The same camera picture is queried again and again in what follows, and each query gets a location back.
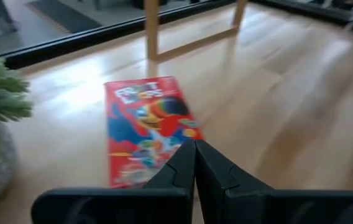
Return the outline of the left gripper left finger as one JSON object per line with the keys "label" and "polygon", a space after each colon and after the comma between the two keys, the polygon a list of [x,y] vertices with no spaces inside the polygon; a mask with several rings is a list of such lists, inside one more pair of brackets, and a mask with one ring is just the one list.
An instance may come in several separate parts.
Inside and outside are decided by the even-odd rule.
{"label": "left gripper left finger", "polygon": [[190,224],[196,144],[183,143],[147,183],[128,188],[64,188],[39,195],[33,224]]}

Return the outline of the red Froot Loops cereal box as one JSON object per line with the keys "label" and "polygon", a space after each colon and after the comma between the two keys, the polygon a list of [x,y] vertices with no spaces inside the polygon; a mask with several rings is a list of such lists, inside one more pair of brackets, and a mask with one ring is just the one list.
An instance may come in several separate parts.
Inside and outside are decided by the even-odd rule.
{"label": "red Froot Loops cereal box", "polygon": [[172,76],[107,82],[109,184],[141,185],[187,140],[203,135]]}

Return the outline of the wooden slatted shelf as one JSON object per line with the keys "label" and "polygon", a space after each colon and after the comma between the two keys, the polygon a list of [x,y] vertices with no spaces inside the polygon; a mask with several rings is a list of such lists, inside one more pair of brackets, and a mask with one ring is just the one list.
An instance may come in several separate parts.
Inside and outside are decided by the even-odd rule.
{"label": "wooden slatted shelf", "polygon": [[220,33],[207,36],[203,39],[196,40],[186,45],[181,45],[177,48],[166,52],[159,52],[158,45],[158,0],[144,0],[145,6],[145,36],[146,36],[146,57],[154,62],[165,61],[181,54],[196,50],[205,45],[212,44],[232,35],[237,35],[240,30],[242,18],[245,12],[245,7],[249,0],[237,0],[234,17],[231,27],[223,30]]}

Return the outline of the dark floor mat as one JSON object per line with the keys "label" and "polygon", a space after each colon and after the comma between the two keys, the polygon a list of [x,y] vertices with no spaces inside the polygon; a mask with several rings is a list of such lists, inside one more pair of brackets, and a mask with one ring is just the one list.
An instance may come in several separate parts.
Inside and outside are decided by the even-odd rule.
{"label": "dark floor mat", "polygon": [[59,0],[34,0],[25,3],[25,7],[66,34],[76,34],[102,26]]}

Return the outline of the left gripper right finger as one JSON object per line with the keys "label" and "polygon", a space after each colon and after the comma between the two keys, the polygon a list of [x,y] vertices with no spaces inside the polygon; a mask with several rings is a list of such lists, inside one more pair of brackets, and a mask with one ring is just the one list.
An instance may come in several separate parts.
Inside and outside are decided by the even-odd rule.
{"label": "left gripper right finger", "polygon": [[205,224],[353,224],[353,190],[274,189],[197,140]]}

